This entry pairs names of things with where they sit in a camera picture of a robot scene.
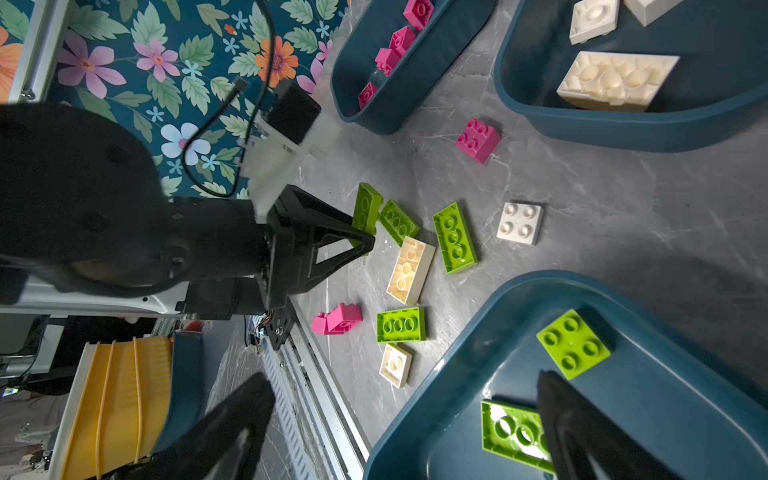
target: floor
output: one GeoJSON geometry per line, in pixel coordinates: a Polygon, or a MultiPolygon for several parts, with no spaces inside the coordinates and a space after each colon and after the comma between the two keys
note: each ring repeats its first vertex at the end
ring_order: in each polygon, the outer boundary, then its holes
{"type": "MultiPolygon", "coordinates": [[[[355,0],[340,46],[367,0],[355,0]]],[[[480,264],[447,276],[435,256],[421,296],[428,341],[411,343],[407,385],[379,376],[383,346],[375,314],[399,304],[386,293],[399,248],[379,228],[374,251],[297,297],[307,325],[337,303],[358,303],[365,321],[344,336],[316,336],[371,445],[386,430],[488,296],[533,270],[593,276],[635,299],[742,376],[768,388],[768,118],[736,137],[683,154],[648,154],[543,137],[498,99],[496,54],[517,0],[499,0],[488,24],[404,127],[387,137],[347,124],[332,160],[309,159],[295,183],[352,213],[359,182],[397,201],[437,245],[432,215],[454,201],[464,209],[480,264]],[[502,125],[486,165],[454,147],[473,117],[502,125]],[[535,247],[495,237],[504,202],[546,206],[535,247]]],[[[315,96],[334,112],[326,62],[315,96]]]]}

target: lime green brick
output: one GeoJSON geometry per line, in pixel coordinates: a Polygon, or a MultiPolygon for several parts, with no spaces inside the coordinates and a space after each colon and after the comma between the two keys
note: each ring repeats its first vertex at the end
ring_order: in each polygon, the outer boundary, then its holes
{"type": "Polygon", "coordinates": [[[445,271],[459,273],[477,264],[475,245],[469,236],[464,214],[457,203],[448,205],[434,216],[445,271]]]}
{"type": "Polygon", "coordinates": [[[427,339],[423,307],[393,310],[376,315],[376,342],[423,342],[427,339]]]}
{"type": "Polygon", "coordinates": [[[576,310],[567,311],[536,336],[569,380],[611,356],[576,310]]]}
{"type": "Polygon", "coordinates": [[[384,208],[382,208],[379,222],[401,247],[406,237],[416,238],[416,235],[421,231],[419,225],[416,225],[416,222],[411,220],[411,217],[392,200],[388,200],[384,208]]]}
{"type": "Polygon", "coordinates": [[[482,449],[554,474],[541,417],[535,411],[484,400],[482,449]]]}

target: blue flower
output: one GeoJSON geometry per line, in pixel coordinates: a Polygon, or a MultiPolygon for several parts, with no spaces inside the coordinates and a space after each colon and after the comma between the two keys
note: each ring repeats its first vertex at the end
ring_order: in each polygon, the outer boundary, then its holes
{"type": "Polygon", "coordinates": [[[229,41],[227,41],[227,39],[225,38],[224,39],[224,44],[226,45],[226,47],[224,49],[224,53],[231,52],[232,55],[234,55],[235,54],[235,50],[240,48],[239,45],[235,45],[235,39],[234,38],[230,38],[229,41]]]}
{"type": "Polygon", "coordinates": [[[181,175],[181,159],[177,158],[176,163],[172,161],[165,162],[170,166],[170,174],[173,175],[174,173],[181,175]]]}
{"type": "Polygon", "coordinates": [[[203,168],[210,168],[210,171],[212,172],[216,171],[215,165],[221,165],[221,162],[216,160],[216,155],[211,155],[210,158],[201,155],[200,158],[203,159],[203,168]]]}
{"type": "Polygon", "coordinates": [[[243,11],[242,10],[240,10],[237,13],[237,15],[235,15],[233,13],[232,14],[232,19],[236,22],[235,28],[237,28],[237,29],[245,28],[245,24],[248,23],[248,19],[247,18],[243,18],[243,11]]]}
{"type": "Polygon", "coordinates": [[[326,25],[320,20],[320,28],[315,28],[315,31],[320,34],[320,38],[330,37],[331,34],[328,33],[329,28],[331,28],[330,25],[326,25]]]}
{"type": "Polygon", "coordinates": [[[163,115],[165,115],[165,112],[159,111],[157,109],[157,105],[155,105],[152,107],[152,110],[147,110],[147,115],[152,115],[152,121],[157,122],[158,120],[163,121],[163,115]]]}
{"type": "Polygon", "coordinates": [[[181,73],[189,75],[192,78],[195,78],[195,75],[200,75],[201,77],[203,76],[203,74],[200,73],[200,66],[198,64],[192,65],[189,60],[184,60],[184,64],[187,66],[187,68],[182,68],[181,73]]]}

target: yellow container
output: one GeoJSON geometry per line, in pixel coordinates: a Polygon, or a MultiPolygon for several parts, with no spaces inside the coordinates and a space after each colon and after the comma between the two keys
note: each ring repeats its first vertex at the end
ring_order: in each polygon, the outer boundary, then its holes
{"type": "Polygon", "coordinates": [[[61,478],[100,478],[149,455],[169,405],[168,338],[96,345],[61,478]]]}

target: pink flower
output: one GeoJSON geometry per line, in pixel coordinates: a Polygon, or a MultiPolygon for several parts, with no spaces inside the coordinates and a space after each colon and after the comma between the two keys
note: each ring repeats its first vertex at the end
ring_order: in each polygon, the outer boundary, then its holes
{"type": "Polygon", "coordinates": [[[319,41],[317,42],[317,46],[320,48],[320,53],[318,53],[315,58],[317,58],[320,61],[325,61],[331,52],[331,48],[333,48],[333,40],[328,40],[328,45],[319,41]]]}
{"type": "Polygon", "coordinates": [[[310,94],[315,91],[315,87],[317,86],[317,81],[320,79],[320,75],[323,73],[323,64],[320,63],[320,60],[315,58],[312,61],[312,65],[310,66],[310,72],[312,73],[312,77],[314,78],[314,81],[312,78],[307,77],[306,75],[299,75],[296,77],[296,81],[299,82],[299,86],[303,88],[304,90],[308,91],[310,94]]]}
{"type": "Polygon", "coordinates": [[[114,61],[114,50],[109,47],[96,47],[88,55],[85,40],[72,30],[67,31],[64,41],[72,53],[62,48],[58,54],[58,60],[60,63],[74,65],[74,67],[59,70],[58,83],[75,86],[79,85],[85,77],[85,86],[99,98],[107,96],[107,87],[101,79],[108,84],[125,85],[125,77],[119,71],[103,66],[114,61]]]}
{"type": "Polygon", "coordinates": [[[166,50],[163,45],[160,45],[160,41],[156,38],[152,38],[152,40],[149,42],[149,45],[152,47],[151,50],[147,48],[147,46],[143,43],[134,43],[134,48],[136,48],[136,51],[146,57],[141,58],[138,62],[136,62],[137,67],[139,67],[141,70],[149,70],[150,68],[154,67],[154,71],[152,73],[160,83],[165,81],[166,71],[174,77],[181,75],[181,73],[179,73],[179,69],[176,68],[176,65],[171,63],[172,61],[176,61],[179,58],[178,53],[172,50],[166,50]]]}

